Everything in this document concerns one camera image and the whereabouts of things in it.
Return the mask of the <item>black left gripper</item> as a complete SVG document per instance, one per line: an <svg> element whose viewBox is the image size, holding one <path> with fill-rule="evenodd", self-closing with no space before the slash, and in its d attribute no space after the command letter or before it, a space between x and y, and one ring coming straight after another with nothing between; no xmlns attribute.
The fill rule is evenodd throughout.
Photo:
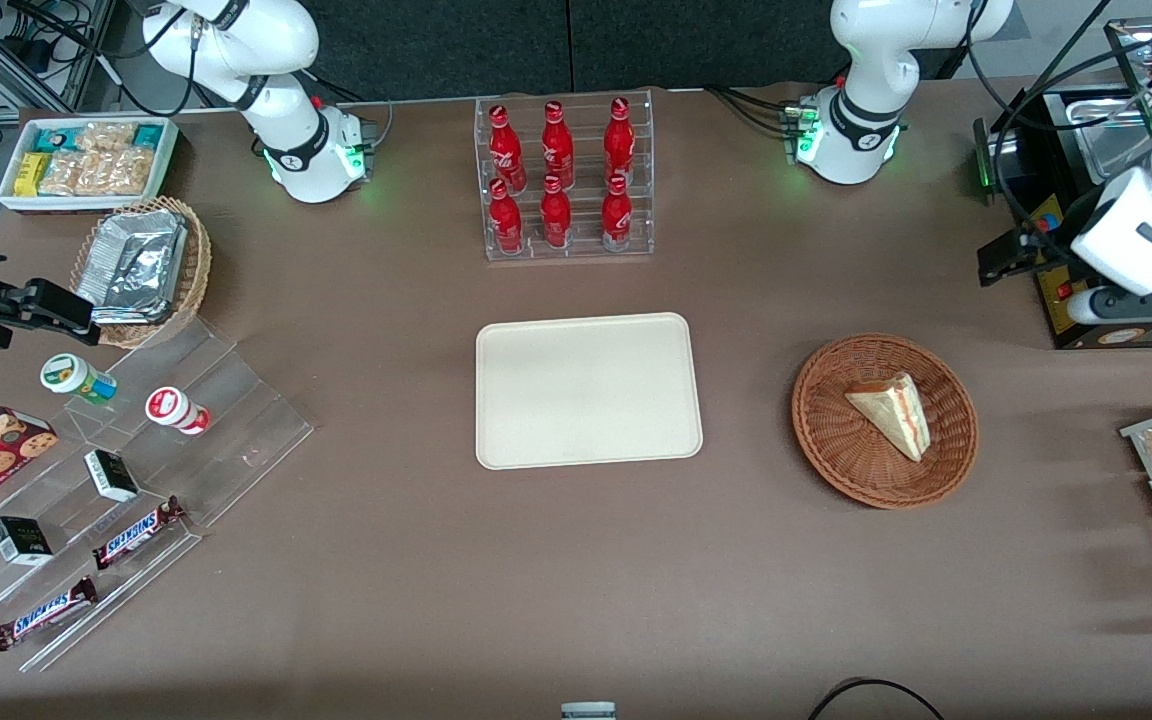
<svg viewBox="0 0 1152 720"><path fill-rule="evenodd" d="M1007 278L1051 272L1064 266L1074 275L1087 275L1089 264L1073 251L1075 233L1056 223L1016 225L1014 236L998 236L977 250L979 287L988 288Z"/></svg>

